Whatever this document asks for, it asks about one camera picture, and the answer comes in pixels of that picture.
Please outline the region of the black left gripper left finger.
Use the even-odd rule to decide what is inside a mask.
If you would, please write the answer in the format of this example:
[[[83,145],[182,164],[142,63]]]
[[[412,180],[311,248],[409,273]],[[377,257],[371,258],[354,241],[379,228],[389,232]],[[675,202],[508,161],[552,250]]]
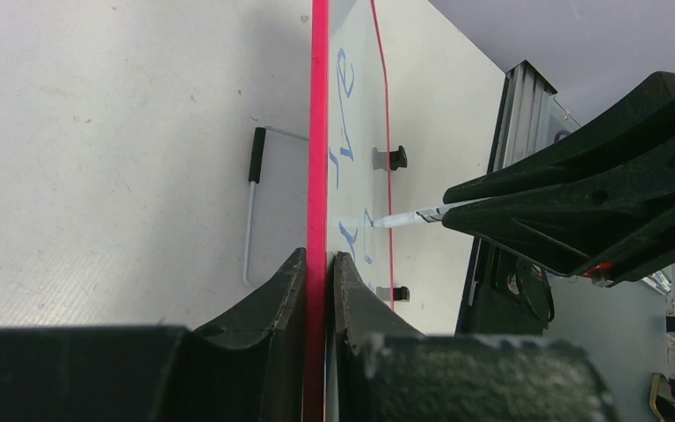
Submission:
[[[199,328],[0,329],[0,421],[298,421],[306,252]]]

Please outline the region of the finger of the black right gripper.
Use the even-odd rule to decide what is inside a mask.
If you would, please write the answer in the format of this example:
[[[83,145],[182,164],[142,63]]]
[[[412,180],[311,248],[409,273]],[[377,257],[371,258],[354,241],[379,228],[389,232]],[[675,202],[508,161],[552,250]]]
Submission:
[[[448,188],[446,204],[569,183],[636,158],[675,135],[675,74],[649,75],[605,112],[499,171]]]
[[[675,263],[675,136],[589,178],[455,207],[442,224],[551,273],[637,281]]]

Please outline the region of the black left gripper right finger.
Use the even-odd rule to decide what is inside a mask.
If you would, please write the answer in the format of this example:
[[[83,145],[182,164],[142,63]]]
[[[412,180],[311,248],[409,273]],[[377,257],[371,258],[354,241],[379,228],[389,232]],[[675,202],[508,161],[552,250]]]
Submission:
[[[426,336],[332,262],[336,421],[616,421],[581,347],[537,336]]]

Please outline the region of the white whiteboard marker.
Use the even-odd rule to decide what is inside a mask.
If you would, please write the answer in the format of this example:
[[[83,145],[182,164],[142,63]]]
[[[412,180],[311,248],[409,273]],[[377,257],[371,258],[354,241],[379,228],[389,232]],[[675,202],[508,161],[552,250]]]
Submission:
[[[387,215],[380,219],[373,220],[370,223],[370,226],[373,228],[393,229],[415,224],[441,222],[443,217],[453,208],[462,207],[469,204],[472,204],[472,201],[455,202],[439,207],[430,207],[406,213]]]

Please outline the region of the pink framed whiteboard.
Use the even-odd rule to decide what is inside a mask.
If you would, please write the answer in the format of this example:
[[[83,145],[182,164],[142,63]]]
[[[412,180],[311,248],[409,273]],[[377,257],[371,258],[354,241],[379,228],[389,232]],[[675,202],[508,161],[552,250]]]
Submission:
[[[392,243],[371,221],[390,211],[388,85],[373,1],[312,4],[306,343],[302,416],[325,416],[328,272],[349,254],[371,286],[392,284]]]

